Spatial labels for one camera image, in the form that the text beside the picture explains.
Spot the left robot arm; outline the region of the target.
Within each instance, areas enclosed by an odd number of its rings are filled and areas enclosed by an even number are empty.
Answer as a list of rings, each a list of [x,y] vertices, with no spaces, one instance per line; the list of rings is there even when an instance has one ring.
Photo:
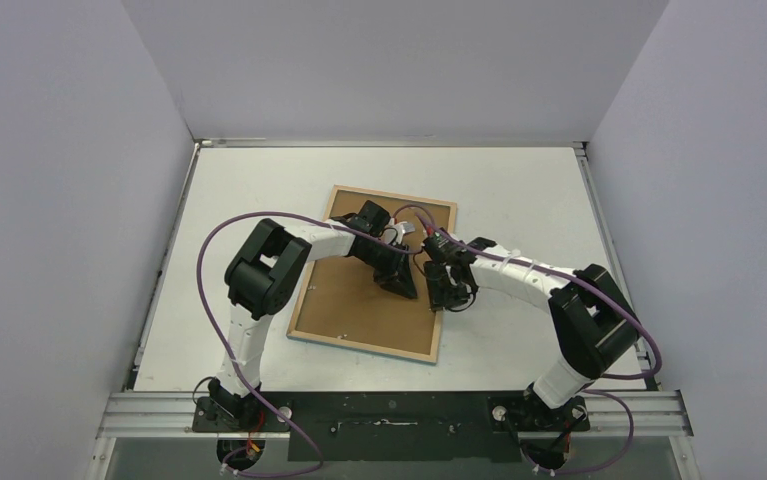
[[[257,224],[228,264],[231,321],[218,338],[224,349],[219,373],[208,384],[213,410],[229,428],[252,426],[264,406],[261,360],[273,317],[300,283],[306,264],[327,258],[355,258],[373,270],[383,290],[406,299],[418,296],[406,243],[414,223],[396,221],[367,201],[357,213],[316,221],[287,212],[255,212]]]

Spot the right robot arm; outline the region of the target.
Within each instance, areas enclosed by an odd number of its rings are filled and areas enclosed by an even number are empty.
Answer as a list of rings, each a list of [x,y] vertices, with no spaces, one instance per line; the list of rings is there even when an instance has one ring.
[[[602,378],[640,337],[634,313],[604,267],[558,268],[529,259],[496,242],[469,243],[440,231],[422,242],[432,310],[468,307],[483,290],[494,290],[542,311],[553,324],[560,354],[524,391],[523,416],[547,430],[571,415],[579,392]]]

